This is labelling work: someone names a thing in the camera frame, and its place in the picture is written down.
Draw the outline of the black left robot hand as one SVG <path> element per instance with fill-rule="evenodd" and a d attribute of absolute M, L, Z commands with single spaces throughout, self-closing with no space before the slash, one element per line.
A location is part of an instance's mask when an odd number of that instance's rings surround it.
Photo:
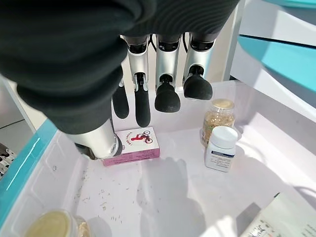
<path fill-rule="evenodd" d="M 4 144 L 0 144 L 0 178 L 8 171 L 12 162 L 16 159 L 16 154 Z"/>

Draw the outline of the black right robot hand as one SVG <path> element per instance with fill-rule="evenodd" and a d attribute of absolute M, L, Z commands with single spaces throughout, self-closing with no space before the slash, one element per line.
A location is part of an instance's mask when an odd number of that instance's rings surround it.
<path fill-rule="evenodd" d="M 236 0 L 3 0 L 0 73 L 91 159 L 121 152 L 111 100 L 132 40 L 218 36 Z"/>

